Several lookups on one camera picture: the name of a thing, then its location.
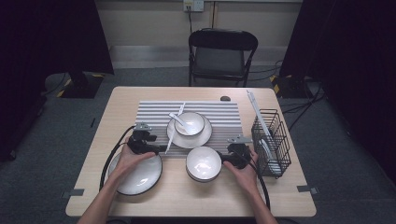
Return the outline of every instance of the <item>gray carpet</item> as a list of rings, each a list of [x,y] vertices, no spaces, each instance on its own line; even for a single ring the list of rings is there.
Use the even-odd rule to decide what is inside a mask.
[[[255,66],[252,71],[270,66]],[[56,98],[48,94],[41,116],[17,149],[17,159],[0,163],[0,223],[75,223],[64,210],[64,191],[72,189],[85,160],[99,120],[114,87],[187,86],[188,68],[120,69],[106,76],[94,99]],[[254,73],[260,78],[271,73]],[[47,79],[49,90],[63,75]],[[232,86],[233,82],[202,81],[198,86]],[[272,88],[268,79],[248,87]],[[312,92],[317,83],[309,83]],[[279,99],[283,110],[307,99]],[[285,114],[291,125],[299,113]],[[396,223],[396,190],[375,160],[353,141],[342,118],[327,100],[312,105],[290,132],[306,180],[319,193],[314,217],[299,223]],[[202,223],[193,219],[135,218],[134,223]],[[208,219],[211,223],[252,223],[252,219]]]

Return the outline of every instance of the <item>forearm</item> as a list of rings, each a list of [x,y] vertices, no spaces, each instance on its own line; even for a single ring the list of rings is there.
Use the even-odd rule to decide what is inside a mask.
[[[257,224],[273,224],[277,223],[274,216],[271,214],[258,189],[251,189],[246,191],[247,200],[253,209],[254,217]]]
[[[114,173],[110,175],[78,223],[106,223],[120,180],[120,175]]]

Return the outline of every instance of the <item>person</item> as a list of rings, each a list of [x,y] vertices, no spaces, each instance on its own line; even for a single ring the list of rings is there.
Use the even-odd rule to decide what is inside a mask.
[[[254,150],[250,150],[250,153],[252,161],[256,162],[259,156],[254,152]],[[117,193],[119,184],[134,170],[139,162],[154,156],[154,152],[135,155],[132,150],[129,149],[128,145],[124,144],[116,168],[110,174],[106,183],[93,199],[82,217],[78,220],[78,223],[106,223],[108,212]],[[262,196],[257,188],[257,176],[253,168],[247,165],[244,169],[238,170],[227,161],[223,164],[233,173],[238,185],[247,196],[247,200],[253,209],[256,222],[258,224],[277,223],[276,219],[262,200]]]

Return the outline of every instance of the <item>dish rack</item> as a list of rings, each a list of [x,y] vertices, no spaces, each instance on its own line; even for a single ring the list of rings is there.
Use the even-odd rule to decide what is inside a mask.
[[[291,164],[289,155],[290,144],[286,135],[285,124],[280,120],[279,114],[275,109],[261,109],[260,113],[271,135],[264,133],[262,125],[256,116],[251,128],[251,134],[255,151],[259,154],[257,166],[262,176],[279,178]]]

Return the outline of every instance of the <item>gray and white striped mat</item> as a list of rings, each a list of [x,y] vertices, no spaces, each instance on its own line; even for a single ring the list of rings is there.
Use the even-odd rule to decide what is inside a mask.
[[[180,106],[186,103],[183,113],[196,112],[207,119],[212,124],[212,135],[209,141],[204,144],[221,153],[228,153],[227,139],[235,138],[242,134],[242,124],[239,117],[238,104],[234,102],[221,101],[140,101],[136,116],[137,122],[145,122],[151,128],[151,134],[157,135],[153,145],[167,145],[169,138],[166,134],[166,127],[171,120],[169,113],[178,113]],[[190,149],[178,147],[174,144],[169,148],[166,157],[185,157]]]

